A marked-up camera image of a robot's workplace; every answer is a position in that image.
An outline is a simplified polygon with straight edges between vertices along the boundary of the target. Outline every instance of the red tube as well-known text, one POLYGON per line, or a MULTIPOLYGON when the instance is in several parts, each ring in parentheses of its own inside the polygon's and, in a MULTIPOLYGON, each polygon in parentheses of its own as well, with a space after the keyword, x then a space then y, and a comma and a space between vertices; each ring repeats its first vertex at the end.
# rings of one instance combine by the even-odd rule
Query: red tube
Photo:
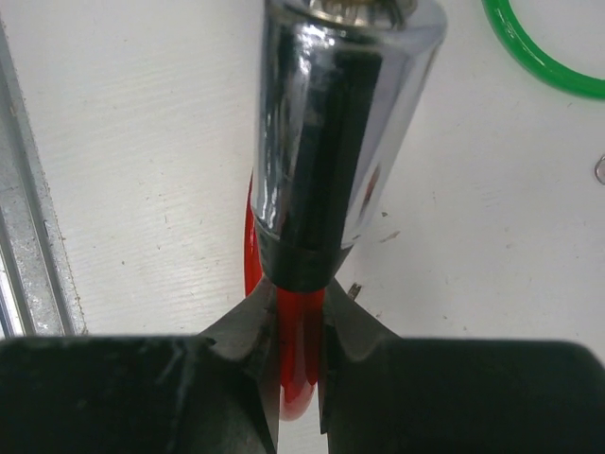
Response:
MULTIPOLYGON (((244 283, 249 295, 263 277, 250 206, 244 232, 244 283)), ((293 293, 277 289, 282 383, 280 418, 293 421, 309 406, 320 372, 321 305, 324 291, 293 293)))

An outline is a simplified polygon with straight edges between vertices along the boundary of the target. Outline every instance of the white surface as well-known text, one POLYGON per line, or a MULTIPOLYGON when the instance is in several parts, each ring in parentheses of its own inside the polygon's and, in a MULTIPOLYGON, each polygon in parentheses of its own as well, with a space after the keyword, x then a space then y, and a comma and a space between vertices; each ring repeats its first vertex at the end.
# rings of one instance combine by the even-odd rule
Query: white surface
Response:
MULTIPOLYGON (((197 332, 241 298, 261 3, 0 0, 92 333, 197 332)), ((571 3, 513 5, 603 77, 605 4, 571 3)), ((341 282, 403 335, 568 339, 604 359, 605 104, 528 75, 480 2, 443 4, 389 215, 341 282)), ((282 452, 326 452, 316 407, 282 426, 282 452)))

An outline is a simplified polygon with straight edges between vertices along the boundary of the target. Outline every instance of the chrome cylinder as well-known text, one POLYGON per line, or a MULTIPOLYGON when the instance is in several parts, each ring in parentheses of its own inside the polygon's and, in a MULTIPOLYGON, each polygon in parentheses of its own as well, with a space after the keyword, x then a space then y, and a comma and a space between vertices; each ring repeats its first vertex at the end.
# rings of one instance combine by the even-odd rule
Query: chrome cylinder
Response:
POLYGON ((279 287, 325 287, 368 225, 445 28, 433 0, 266 0, 251 204, 279 287))

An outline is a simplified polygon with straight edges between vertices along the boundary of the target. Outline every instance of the green rubber band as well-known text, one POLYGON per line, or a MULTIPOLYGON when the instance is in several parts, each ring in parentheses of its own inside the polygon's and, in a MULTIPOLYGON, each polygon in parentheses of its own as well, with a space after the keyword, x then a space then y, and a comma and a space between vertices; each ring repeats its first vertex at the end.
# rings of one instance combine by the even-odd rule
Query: green rubber band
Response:
POLYGON ((523 30, 509 0, 483 0, 483 8, 502 45, 536 78, 574 95, 605 99, 605 79, 585 76, 546 55, 523 30))

